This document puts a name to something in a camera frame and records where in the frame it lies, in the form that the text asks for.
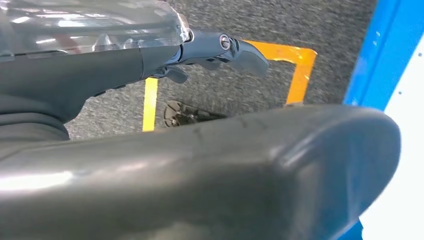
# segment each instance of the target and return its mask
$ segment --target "gray fabric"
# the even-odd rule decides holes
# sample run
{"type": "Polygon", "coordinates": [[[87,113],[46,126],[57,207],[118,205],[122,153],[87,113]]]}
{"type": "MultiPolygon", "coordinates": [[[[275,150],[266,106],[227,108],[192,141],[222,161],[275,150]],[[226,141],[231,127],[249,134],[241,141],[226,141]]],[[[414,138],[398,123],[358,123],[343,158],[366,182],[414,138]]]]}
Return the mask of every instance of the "gray fabric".
{"type": "MultiPolygon", "coordinates": [[[[225,31],[248,40],[274,42],[318,52],[306,103],[340,103],[376,0],[169,0],[193,27],[225,31]]],[[[181,85],[159,83],[156,125],[166,101],[238,115],[279,108],[286,100],[294,65],[272,62],[265,78],[229,67],[207,71],[186,67],[181,85]]],[[[74,139],[141,131],[144,83],[90,99],[67,125],[74,139]]]]}

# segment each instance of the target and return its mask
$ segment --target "blue panel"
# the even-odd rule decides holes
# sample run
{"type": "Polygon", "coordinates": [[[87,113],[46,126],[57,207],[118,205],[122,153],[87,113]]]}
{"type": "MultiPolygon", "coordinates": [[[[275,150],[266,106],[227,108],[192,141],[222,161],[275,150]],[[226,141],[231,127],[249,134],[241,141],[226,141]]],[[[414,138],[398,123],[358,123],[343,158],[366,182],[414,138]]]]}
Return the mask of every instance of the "blue panel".
{"type": "Polygon", "coordinates": [[[400,0],[378,2],[353,70],[344,99],[345,104],[362,104],[399,4],[400,0]]]}
{"type": "Polygon", "coordinates": [[[399,5],[362,106],[384,110],[424,32],[424,0],[399,5]]]}
{"type": "MultiPolygon", "coordinates": [[[[424,0],[380,0],[344,103],[383,111],[423,33],[424,0]]],[[[361,233],[358,222],[339,240],[361,240],[361,233]]]]}

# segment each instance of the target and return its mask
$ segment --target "clear plastic cover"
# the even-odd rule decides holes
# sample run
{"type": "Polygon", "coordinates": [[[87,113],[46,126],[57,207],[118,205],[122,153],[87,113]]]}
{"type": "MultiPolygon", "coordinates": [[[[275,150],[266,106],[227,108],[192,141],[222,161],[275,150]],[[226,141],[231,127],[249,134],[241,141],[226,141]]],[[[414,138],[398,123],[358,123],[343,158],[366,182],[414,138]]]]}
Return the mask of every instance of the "clear plastic cover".
{"type": "Polygon", "coordinates": [[[177,46],[189,25],[162,0],[0,0],[0,57],[177,46]]]}

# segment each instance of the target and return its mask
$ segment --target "white surface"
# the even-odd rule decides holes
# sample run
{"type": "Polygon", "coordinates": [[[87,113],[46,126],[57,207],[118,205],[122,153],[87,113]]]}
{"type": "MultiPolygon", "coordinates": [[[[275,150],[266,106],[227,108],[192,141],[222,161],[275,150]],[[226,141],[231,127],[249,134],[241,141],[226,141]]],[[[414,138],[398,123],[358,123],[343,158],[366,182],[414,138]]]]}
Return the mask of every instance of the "white surface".
{"type": "Polygon", "coordinates": [[[384,111],[400,127],[400,163],[385,191],[360,218],[364,240],[424,240],[423,97],[424,35],[384,111]]]}

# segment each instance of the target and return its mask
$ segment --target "yellow floor marking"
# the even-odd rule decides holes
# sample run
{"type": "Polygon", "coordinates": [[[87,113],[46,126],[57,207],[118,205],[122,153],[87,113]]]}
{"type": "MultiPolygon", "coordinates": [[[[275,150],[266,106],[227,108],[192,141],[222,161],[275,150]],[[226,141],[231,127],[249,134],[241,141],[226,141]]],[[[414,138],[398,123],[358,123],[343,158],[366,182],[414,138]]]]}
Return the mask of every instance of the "yellow floor marking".
{"type": "Polygon", "coordinates": [[[158,79],[147,78],[144,90],[143,132],[155,130],[156,99],[158,97],[158,79]]]}
{"type": "Polygon", "coordinates": [[[304,100],[309,79],[314,68],[317,52],[310,48],[280,45],[259,41],[247,41],[254,45],[268,60],[286,61],[296,64],[286,104],[304,100]]]}
{"type": "MultiPolygon", "coordinates": [[[[317,52],[309,48],[296,46],[259,41],[247,42],[254,45],[268,60],[286,61],[296,64],[286,104],[302,102],[308,89],[308,83],[312,69],[314,68],[317,52]]],[[[144,91],[143,132],[151,132],[155,129],[157,93],[158,80],[155,78],[146,79],[144,91]]]]}

